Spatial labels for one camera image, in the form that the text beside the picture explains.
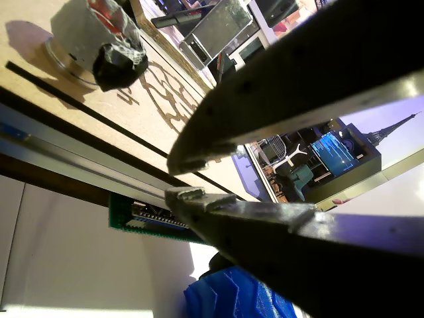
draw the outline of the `black strip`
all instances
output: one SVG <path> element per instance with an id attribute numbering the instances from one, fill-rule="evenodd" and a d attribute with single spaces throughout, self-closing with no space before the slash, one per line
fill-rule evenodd
<path id="1" fill-rule="evenodd" d="M 114 123 L 113 121 L 111 121 L 110 119 L 108 119 L 108 118 L 106 118 L 106 117 L 104 117 L 103 115 L 100 115 L 98 112 L 96 112 L 96 111 L 94 111 L 93 109 L 91 109 L 91 108 L 89 108 L 89 107 L 87 107 L 87 106 L 85 106 L 83 103 L 81 103 L 81 102 L 79 102 L 79 101 L 77 101 L 76 99 L 74 99 L 73 97 L 71 97 L 71 96 L 69 96 L 69 95 L 67 95 L 67 94 L 65 94 L 63 91 L 60 91 L 59 89 L 57 89 L 57 88 L 55 88 L 54 86 L 51 86 L 49 83 L 46 83 L 45 81 L 43 81 L 42 79 L 40 79 L 40 78 L 38 78 L 38 77 L 36 77 L 36 76 L 34 76 L 34 75 L 32 75 L 31 73 L 29 73 L 28 71 L 26 71 L 26 70 L 24 70 L 23 68 L 21 68 L 21 67 L 19 67 L 19 66 L 17 66 L 15 63 L 13 63 L 13 62 L 7 62 L 6 63 L 6 68 L 8 69 L 8 70 L 11 70 L 12 72 L 14 72 L 14 73 L 16 73 L 17 75 L 20 75 L 20 76 L 22 76 L 23 78 L 25 78 L 26 80 L 28 80 L 28 81 L 30 81 L 31 83 L 33 83 L 34 85 L 36 85 L 36 86 L 38 86 L 39 88 L 41 88 L 41 89 L 43 89 L 44 91 L 47 91 L 48 93 L 50 93 L 50 94 L 52 94 L 52 95 L 54 95 L 54 96 L 56 96 L 58 99 L 61 99 L 62 101 L 64 101 L 65 103 L 68 103 L 68 104 L 70 104 L 71 106 L 73 106 L 73 107 L 75 107 L 76 109 L 79 109 L 80 111 L 83 111 L 84 113 L 86 113 L 87 115 L 89 115 L 89 116 L 91 116 L 91 117 L 93 117 L 93 118 L 95 118 L 95 119 L 97 119 L 98 121 L 100 121 L 101 123 L 103 123 L 103 124 L 105 124 L 105 125 L 107 125 L 107 126 L 109 126 L 109 127 L 111 127 L 112 129 L 115 129 L 116 131 L 118 131 L 118 132 L 120 132 L 121 134 L 123 134 L 123 135 L 125 135 L 125 136 L 127 136 L 128 138 L 130 138 L 130 139 L 132 139 L 132 140 L 134 140 L 135 142 L 137 142 L 137 143 L 139 143 L 139 144 L 141 144 L 141 145 L 143 145 L 143 146 L 145 146 L 147 149 L 150 149 L 151 151 L 153 151 L 153 152 L 155 152 L 155 153 L 157 153 L 157 154 L 159 154 L 160 156 L 162 156 L 162 157 L 164 157 L 164 158 L 167 158 L 168 157 L 168 154 L 166 153 L 166 152 L 164 152 L 164 151 L 162 151 L 162 150 L 160 150 L 159 148 L 157 148 L 157 147 L 155 147 L 155 146 L 153 146 L 152 144 L 150 144 L 149 142 L 146 142 L 144 139 L 142 139 L 142 138 L 140 138 L 139 136 L 137 136 L 137 135 L 135 135 L 135 134 L 133 134 L 132 132 L 130 132 L 130 131 L 128 131 L 127 129 L 125 129 L 125 128 L 123 128 L 122 126 L 120 126 L 120 125 L 118 125 L 117 123 Z M 16 106 L 16 105 L 13 105 L 13 103 L 8 103 L 7 104 L 7 106 L 10 106 L 10 107 L 13 107 L 13 106 Z M 54 120 L 52 120 L 52 119 L 50 119 L 50 122 L 47 124 L 47 123 L 44 123 L 45 125 L 48 125 L 49 127 L 52 127 L 52 128 L 54 128 L 54 129 L 56 129 L 57 131 L 60 131 L 61 133 L 63 132 L 61 129 L 59 129 L 58 127 L 57 127 L 57 125 L 55 125 L 55 127 L 54 126 L 52 126 L 52 121 L 57 121 L 57 120 L 59 120 L 59 118 L 58 117 L 56 117 L 56 116 L 54 116 L 54 115 L 52 115 L 52 114 L 50 114 L 49 112 L 47 112 L 47 111 L 44 111 L 45 113 L 48 113 L 50 116 L 53 116 L 55 119 Z M 78 139 L 78 140 L 84 140 L 84 141 L 86 141 L 86 137 L 84 137 L 84 138 L 78 138 L 78 137 L 73 137 L 73 138 L 75 138 L 75 139 Z M 153 166 L 151 166 L 150 164 L 147 164 L 146 162 L 143 162 L 144 164 L 146 164 L 146 165 L 148 165 L 148 166 L 150 166 L 150 167 L 152 167 L 152 168 L 154 168 Z M 152 173 L 150 173 L 150 172 L 147 172 L 146 170 L 144 170 L 144 169 L 140 169 L 140 170 L 142 170 L 142 171 L 144 171 L 144 172 L 146 172 L 146 173 L 149 173 L 149 174 L 151 174 L 151 175 L 153 175 L 153 176 L 155 176 L 155 177 L 157 177 L 157 178 L 159 178 L 159 179 L 161 179 L 161 180 L 164 180 L 165 182 L 167 182 L 167 183 L 169 183 L 169 184 L 171 184 L 171 185 L 173 185 L 173 186 L 189 186 L 188 184 L 186 184 L 185 182 L 183 182 L 183 181 L 181 181 L 181 180 L 179 180 L 179 179 L 177 179 L 177 178 L 175 178 L 175 177 L 172 177 L 172 176 L 170 176 L 169 174 L 167 174 L 166 172 L 163 172 L 162 170 L 160 170 L 160 169 L 158 169 L 158 168 L 155 168 L 156 170 L 158 170 L 158 171 L 161 171 L 163 174 L 166 174 L 167 175 L 167 178 L 165 179 L 165 178 L 161 178 L 161 177 L 157 177 L 155 174 L 152 174 Z M 213 181 L 213 180 L 211 180 L 211 179 L 209 179 L 208 177 L 206 177 L 206 176 L 204 176 L 203 174 L 200 174 L 199 172 L 195 172 L 194 173 L 194 175 L 195 176 L 197 176 L 197 177 L 199 177 L 199 178 L 201 178 L 202 180 L 204 180 L 204 181 L 206 181 L 206 182 L 209 182 L 210 184 L 212 184 L 213 186 L 215 186 L 215 187 L 217 187 L 218 189 L 221 189 L 222 191 L 224 191 L 224 192 L 226 192 L 226 193 L 229 193 L 229 194 L 233 194 L 230 190 L 228 190 L 227 188 L 225 188 L 225 187 L 223 187 L 222 185 L 220 185 L 220 184 L 218 184 L 217 182 L 215 182 L 215 181 Z M 167 180 L 169 180 L 170 178 L 172 178 L 173 179 L 173 182 L 171 183 L 171 182 L 169 182 L 169 181 L 167 181 Z M 178 180 L 180 183 L 183 183 L 183 185 L 175 185 L 175 180 Z M 239 195 L 236 195 L 236 197 L 239 199 L 239 200 L 243 200 L 243 201 L 245 201 L 242 197 L 240 197 Z"/>
<path id="2" fill-rule="evenodd" d="M 133 139 L 134 141 L 138 142 L 139 144 L 145 146 L 146 148 L 150 149 L 151 151 L 154 151 L 155 153 L 161 155 L 162 157 L 166 158 L 168 155 L 166 152 L 160 150 L 159 148 L 153 146 L 152 144 L 146 142 L 145 140 L 141 139 L 139 136 L 133 134 L 132 132 L 128 131 L 127 129 L 123 128 L 122 126 L 119 126 L 118 124 L 114 123 L 110 119 L 104 117 L 103 115 L 100 115 L 97 111 L 94 111 L 93 109 L 85 106 L 83 103 L 77 101 L 73 97 L 65 94 L 60 89 L 57 89 L 50 84 L 46 83 L 42 79 L 32 75 L 28 71 L 24 70 L 23 68 L 20 68 L 16 64 L 12 62 L 7 62 L 6 68 L 11 70 L 12 72 L 22 76 L 23 78 L 27 79 L 31 83 L 37 85 L 39 88 L 42 88 L 44 91 L 47 91 L 48 93 L 56 96 L 58 99 L 61 99 L 65 103 L 68 103 L 69 105 L 75 107 L 76 109 L 79 109 L 80 111 L 83 111 L 89 116 L 92 116 L 93 118 L 97 119 L 101 123 L 111 127 L 112 129 L 115 129 L 116 131 L 120 132 L 121 134 L 124 134 L 125 136 Z"/>
<path id="3" fill-rule="evenodd" d="M 31 102 L 23 99 L 22 97 L 15 95 L 14 93 L 6 90 L 0 86 L 0 102 L 6 106 L 25 114 L 31 118 L 36 119 L 42 124 L 49 126 L 63 134 L 66 134 L 76 140 L 80 140 L 84 144 L 91 146 L 101 152 L 104 152 L 114 158 L 118 158 L 120 161 L 129 164 L 130 166 L 139 169 L 155 178 L 158 178 L 167 184 L 174 187 L 187 187 L 189 184 L 170 176 L 166 172 L 158 169 L 147 162 L 140 160 L 137 157 L 130 155 L 129 153 L 89 134 L 88 132 L 64 121 L 63 119 L 56 117 L 55 115 L 41 109 L 40 107 L 32 104 Z"/>

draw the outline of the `wooden table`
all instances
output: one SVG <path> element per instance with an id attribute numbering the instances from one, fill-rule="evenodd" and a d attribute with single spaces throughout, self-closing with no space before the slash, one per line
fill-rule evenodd
<path id="1" fill-rule="evenodd" d="M 204 91 L 149 38 L 145 38 L 149 69 L 132 86 L 103 93 L 70 82 L 56 70 L 43 49 L 43 43 L 51 36 L 50 18 L 64 3 L 63 0 L 43 3 L 5 0 L 2 3 L 0 87 L 167 172 L 166 155 L 204 98 Z M 14 67 L 15 72 L 7 68 L 7 64 Z M 16 69 L 23 72 L 19 75 Z M 76 103 L 67 103 L 57 94 L 46 92 L 40 87 L 40 81 L 73 97 Z M 14 105 L 14 108 L 29 114 L 26 107 Z M 191 186 L 202 186 L 208 192 L 223 193 L 225 188 L 243 199 L 256 201 L 245 192 L 229 157 L 220 163 L 213 162 L 210 169 L 198 175 L 186 174 L 177 179 Z"/>

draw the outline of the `eiffel tower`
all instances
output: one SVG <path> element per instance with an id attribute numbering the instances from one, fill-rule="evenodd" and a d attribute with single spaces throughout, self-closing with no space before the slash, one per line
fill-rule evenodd
<path id="1" fill-rule="evenodd" d="M 369 132 L 368 134 L 364 134 L 364 136 L 374 145 L 374 146 L 378 146 L 381 141 L 383 139 L 385 139 L 389 134 L 391 134 L 392 132 L 394 132 L 397 128 L 401 127 L 404 123 L 406 123 L 407 121 L 409 121 L 410 119 L 414 118 L 417 114 L 412 114 L 411 116 L 405 118 L 404 120 L 380 129 L 379 131 L 375 131 L 375 132 Z"/>

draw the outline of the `green circuit board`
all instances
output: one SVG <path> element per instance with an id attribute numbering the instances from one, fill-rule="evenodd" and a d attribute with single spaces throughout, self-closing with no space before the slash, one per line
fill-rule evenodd
<path id="1" fill-rule="evenodd" d="M 116 193 L 109 197 L 109 226 L 125 232 L 205 244 L 169 210 Z"/>

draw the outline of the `computer monitor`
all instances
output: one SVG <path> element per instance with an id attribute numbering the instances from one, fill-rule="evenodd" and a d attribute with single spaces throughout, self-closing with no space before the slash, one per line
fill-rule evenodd
<path id="1" fill-rule="evenodd" d="M 311 146 L 335 177 L 359 163 L 339 140 L 337 132 L 328 132 Z"/>

